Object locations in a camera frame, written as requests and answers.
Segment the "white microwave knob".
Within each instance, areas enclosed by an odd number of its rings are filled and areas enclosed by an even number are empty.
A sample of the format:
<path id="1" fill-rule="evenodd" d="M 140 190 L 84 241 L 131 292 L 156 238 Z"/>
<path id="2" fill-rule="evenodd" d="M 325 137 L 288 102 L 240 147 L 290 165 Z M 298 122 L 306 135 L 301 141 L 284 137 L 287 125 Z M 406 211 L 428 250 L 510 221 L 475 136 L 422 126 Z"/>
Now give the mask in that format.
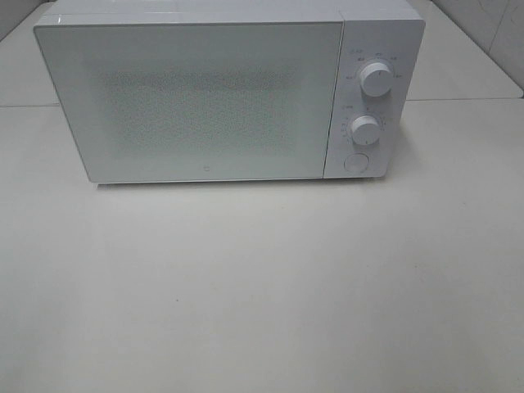
<path id="1" fill-rule="evenodd" d="M 365 95 L 381 97 L 391 90 L 393 78 L 393 69 L 387 62 L 370 61 L 359 72 L 359 85 Z"/>
<path id="2" fill-rule="evenodd" d="M 381 131 L 378 120 L 371 115 L 362 115 L 355 118 L 350 125 L 353 143 L 360 146 L 372 145 L 377 142 Z"/>

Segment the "white round door button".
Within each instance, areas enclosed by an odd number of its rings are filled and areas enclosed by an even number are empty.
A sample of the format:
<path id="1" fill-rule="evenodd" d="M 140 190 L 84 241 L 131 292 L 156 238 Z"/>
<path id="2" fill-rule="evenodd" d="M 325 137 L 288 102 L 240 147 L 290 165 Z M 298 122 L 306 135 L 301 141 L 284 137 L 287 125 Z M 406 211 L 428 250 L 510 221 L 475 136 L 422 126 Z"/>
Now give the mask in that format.
<path id="1" fill-rule="evenodd" d="M 365 172 L 369 165 L 369 158 L 364 153 L 355 153 L 347 156 L 344 162 L 346 171 L 352 174 L 361 174 Z"/>

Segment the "white microwave oven body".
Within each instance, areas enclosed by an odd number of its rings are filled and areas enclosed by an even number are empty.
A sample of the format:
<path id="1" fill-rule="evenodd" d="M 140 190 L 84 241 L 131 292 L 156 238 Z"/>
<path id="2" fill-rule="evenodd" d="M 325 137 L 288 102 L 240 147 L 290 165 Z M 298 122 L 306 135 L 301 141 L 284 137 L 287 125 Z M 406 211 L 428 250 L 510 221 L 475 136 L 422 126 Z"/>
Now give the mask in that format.
<path id="1" fill-rule="evenodd" d="M 34 31 L 39 26 L 333 22 L 341 23 L 342 32 L 323 175 L 294 179 L 378 178 L 394 150 L 425 29 L 424 19 L 405 1 L 57 1 Z M 391 90 L 381 97 L 365 95 L 359 85 L 360 70 L 375 60 L 387 62 L 394 73 Z M 381 126 L 372 145 L 360 146 L 351 138 L 350 125 L 362 115 L 375 117 Z M 369 158 L 361 174 L 344 168 L 346 157 L 355 153 Z"/>

